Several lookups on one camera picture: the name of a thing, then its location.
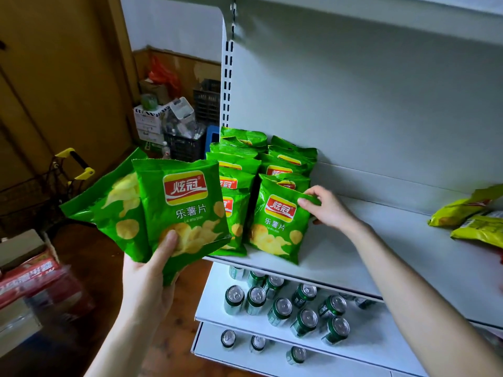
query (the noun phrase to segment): silver can lid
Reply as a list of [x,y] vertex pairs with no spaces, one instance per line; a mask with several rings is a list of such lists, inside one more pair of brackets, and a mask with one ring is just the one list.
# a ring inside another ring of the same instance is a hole
[[239,303],[244,297],[244,291],[238,285],[233,285],[227,290],[227,298],[232,303]]
[[232,346],[236,342],[236,334],[233,330],[226,329],[222,333],[222,344]]
[[287,298],[279,298],[276,300],[276,309],[281,315],[288,316],[292,313],[292,302]]
[[250,298],[254,303],[261,304],[266,300],[266,292],[256,285],[250,290]]
[[314,328],[318,325],[318,315],[311,308],[304,308],[300,312],[302,323],[308,328]]
[[269,276],[269,283],[271,283],[274,287],[279,287],[285,283],[285,279],[280,278],[279,276],[271,275]]
[[343,297],[337,295],[332,295],[330,297],[330,303],[332,304],[332,307],[334,307],[335,310],[337,312],[340,312],[341,314],[346,312],[346,308],[348,307],[346,300]]
[[307,352],[304,348],[299,348],[298,346],[292,347],[292,355],[298,360],[298,361],[305,361]]
[[314,298],[316,296],[316,287],[314,285],[302,285],[300,287],[302,292],[304,292],[305,296],[308,298]]
[[266,339],[264,337],[253,336],[251,338],[251,342],[257,349],[263,349],[266,346]]
[[340,336],[347,337],[349,335],[349,323],[346,319],[335,317],[332,319],[333,328]]

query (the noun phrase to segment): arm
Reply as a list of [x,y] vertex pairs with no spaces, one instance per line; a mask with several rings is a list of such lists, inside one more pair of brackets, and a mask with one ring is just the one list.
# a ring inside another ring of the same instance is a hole
[[124,254],[119,315],[85,377],[136,377],[160,322],[173,303],[174,282],[162,287],[162,269],[176,247],[171,230],[148,263]]
[[299,205],[353,242],[400,332],[430,376],[503,375],[503,362],[489,344],[369,225],[323,187],[314,186],[306,193],[318,196],[321,206],[303,198]]

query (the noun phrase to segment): brown floor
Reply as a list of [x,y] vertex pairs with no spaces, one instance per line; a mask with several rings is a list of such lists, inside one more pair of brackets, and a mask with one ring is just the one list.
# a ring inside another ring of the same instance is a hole
[[[72,266],[73,273],[96,302],[96,309],[76,323],[85,345],[84,364],[89,365],[120,308],[123,253],[97,229],[82,225],[62,227],[53,243],[60,260]],[[173,307],[155,335],[141,376],[255,375],[196,357],[190,352],[198,327],[194,314],[210,268],[211,262],[200,260],[188,266],[180,275]],[[79,367],[74,375],[84,372],[85,367]]]

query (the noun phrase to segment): black plastic crate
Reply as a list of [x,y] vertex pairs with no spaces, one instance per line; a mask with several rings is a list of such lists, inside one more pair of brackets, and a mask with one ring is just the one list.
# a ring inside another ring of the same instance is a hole
[[194,89],[194,111],[197,121],[220,124],[220,81],[205,79]]
[[197,140],[173,135],[165,135],[165,139],[172,159],[193,162],[203,158],[206,133]]

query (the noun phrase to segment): white shelf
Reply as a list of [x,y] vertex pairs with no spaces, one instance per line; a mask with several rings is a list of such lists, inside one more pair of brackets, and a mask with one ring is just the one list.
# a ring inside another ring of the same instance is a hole
[[[308,350],[327,355],[343,356],[400,372],[426,376],[423,367],[400,334],[390,312],[382,303],[364,311],[348,302],[345,318],[351,328],[349,337],[339,345],[328,346],[321,342],[318,331],[303,338],[296,338],[292,334],[289,325],[298,312],[296,308],[285,325],[273,327],[269,324],[267,312],[272,305],[272,300],[267,301],[261,314],[257,316],[250,316],[245,311],[235,316],[226,314],[223,309],[225,291],[234,284],[241,285],[245,291],[248,291],[246,281],[237,281],[229,276],[228,266],[214,263],[196,311],[196,320],[259,334],[291,345],[298,344]],[[297,283],[291,282],[280,291],[278,296],[290,298],[296,287]],[[329,294],[329,291],[319,291],[317,298],[308,306],[316,310]]]
[[[343,201],[463,316],[476,324],[503,328],[503,294],[499,290],[502,266],[498,253],[452,240],[448,230],[429,227],[427,215],[356,199]],[[244,258],[207,259],[334,290],[381,296],[352,243],[325,226],[310,226],[299,266],[251,248]]]
[[503,43],[501,0],[264,0],[487,43]]
[[239,332],[236,332],[237,342],[234,348],[225,351],[220,344],[222,332],[222,327],[210,323],[200,323],[192,353],[231,367],[277,377],[291,377],[292,375],[299,377],[332,375],[390,377],[390,372],[384,368],[311,352],[304,364],[289,365],[286,362],[286,352],[290,348],[289,346],[268,342],[267,348],[262,353],[251,353],[248,345],[250,336]]

